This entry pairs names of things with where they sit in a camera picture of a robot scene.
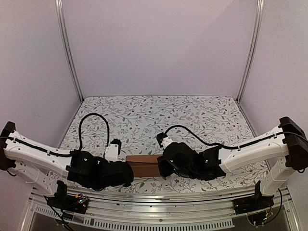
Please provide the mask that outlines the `brown cardboard paper box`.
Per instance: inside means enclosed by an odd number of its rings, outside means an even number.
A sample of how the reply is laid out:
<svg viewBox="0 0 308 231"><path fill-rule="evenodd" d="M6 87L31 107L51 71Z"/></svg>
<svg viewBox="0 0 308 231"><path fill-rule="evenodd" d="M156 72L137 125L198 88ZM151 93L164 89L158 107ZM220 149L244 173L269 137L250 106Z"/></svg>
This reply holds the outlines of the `brown cardboard paper box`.
<svg viewBox="0 0 308 231"><path fill-rule="evenodd" d="M157 159L161 155L128 155L126 162L130 164L135 178L160 177Z"/></svg>

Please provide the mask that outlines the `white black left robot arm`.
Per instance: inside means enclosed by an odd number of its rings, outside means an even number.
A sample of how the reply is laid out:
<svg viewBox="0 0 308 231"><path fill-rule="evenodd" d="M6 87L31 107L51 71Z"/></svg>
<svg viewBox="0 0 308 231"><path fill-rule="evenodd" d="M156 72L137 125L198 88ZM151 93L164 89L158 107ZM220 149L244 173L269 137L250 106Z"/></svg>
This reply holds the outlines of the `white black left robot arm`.
<svg viewBox="0 0 308 231"><path fill-rule="evenodd" d="M119 149L119 144L109 144L100 157L87 151L53 148L26 138L16 131L15 123L8 121L0 134L0 168L21 177L42 195L53 196L61 209L67 209L71 197L57 191L60 183L45 171L95 191L120 185L128 187L134 174L128 163L118 160Z"/></svg>

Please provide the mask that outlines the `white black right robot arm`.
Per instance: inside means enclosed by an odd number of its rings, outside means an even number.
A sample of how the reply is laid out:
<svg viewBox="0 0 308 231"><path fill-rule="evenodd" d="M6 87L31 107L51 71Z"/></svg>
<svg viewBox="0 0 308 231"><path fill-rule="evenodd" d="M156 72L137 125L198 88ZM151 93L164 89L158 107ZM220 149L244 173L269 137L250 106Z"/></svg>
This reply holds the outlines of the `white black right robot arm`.
<svg viewBox="0 0 308 231"><path fill-rule="evenodd" d="M249 198L253 210L266 204L268 197L273 196L293 173L303 172L308 167L308 139L303 129L287 116L280 118L279 125L272 130L247 142L227 146L201 141L207 149L199 153L183 142L173 141L166 131L159 133L156 139L163 149L157 161L164 178L177 174L210 181L243 166L276 157L276 164L256 184L256 194Z"/></svg>

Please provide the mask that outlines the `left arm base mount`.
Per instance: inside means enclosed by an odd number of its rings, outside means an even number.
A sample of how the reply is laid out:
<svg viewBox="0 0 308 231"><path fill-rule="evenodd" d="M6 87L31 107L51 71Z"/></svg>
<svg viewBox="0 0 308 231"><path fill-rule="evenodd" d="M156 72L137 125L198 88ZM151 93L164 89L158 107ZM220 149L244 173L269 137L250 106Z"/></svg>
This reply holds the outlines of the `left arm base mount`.
<svg viewBox="0 0 308 231"><path fill-rule="evenodd" d="M47 198L48 205L63 211L86 214L89 198L82 193L76 195L67 194L67 185L58 180L56 192L52 197Z"/></svg>

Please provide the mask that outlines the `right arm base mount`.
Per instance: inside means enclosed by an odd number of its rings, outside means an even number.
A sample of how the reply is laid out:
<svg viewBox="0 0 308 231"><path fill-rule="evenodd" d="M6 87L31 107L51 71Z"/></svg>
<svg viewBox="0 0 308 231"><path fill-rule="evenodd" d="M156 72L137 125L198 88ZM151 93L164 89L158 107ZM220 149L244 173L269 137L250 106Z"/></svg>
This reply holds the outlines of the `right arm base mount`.
<svg viewBox="0 0 308 231"><path fill-rule="evenodd" d="M274 194L271 196L264 196L261 193L260 185L261 181L259 180L255 185L253 195L232 200L236 215L265 209L274 205Z"/></svg>

